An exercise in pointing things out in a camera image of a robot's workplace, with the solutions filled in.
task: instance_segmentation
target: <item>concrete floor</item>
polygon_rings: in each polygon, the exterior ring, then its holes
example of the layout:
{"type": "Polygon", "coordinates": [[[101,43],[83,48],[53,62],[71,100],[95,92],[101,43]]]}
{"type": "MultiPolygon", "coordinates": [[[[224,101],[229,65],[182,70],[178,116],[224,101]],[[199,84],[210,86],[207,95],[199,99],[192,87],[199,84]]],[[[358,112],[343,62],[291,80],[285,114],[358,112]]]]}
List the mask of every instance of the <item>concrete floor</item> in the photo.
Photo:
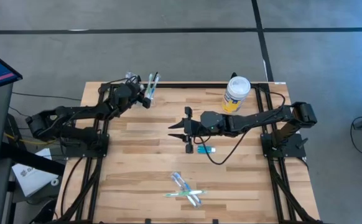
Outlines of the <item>concrete floor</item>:
{"type": "MultiPolygon", "coordinates": [[[[258,0],[258,6],[264,28],[362,27],[362,0],[258,0]]],[[[0,30],[255,26],[247,0],[0,0],[0,30]]],[[[349,136],[352,119],[362,116],[362,32],[265,38],[274,80],[287,82],[292,101],[313,104],[318,118],[302,133],[310,139],[306,151],[322,220],[362,223],[362,154],[349,136]]],[[[14,91],[74,98],[81,98],[85,82],[115,80],[128,70],[159,71],[171,81],[225,81],[232,72],[266,81],[255,32],[0,35],[0,57],[24,76],[14,91]]],[[[25,114],[77,104],[11,100],[25,114]]],[[[362,131],[354,135],[362,148],[362,131]]],[[[38,209],[20,204],[15,223],[27,223],[38,209]]]]}

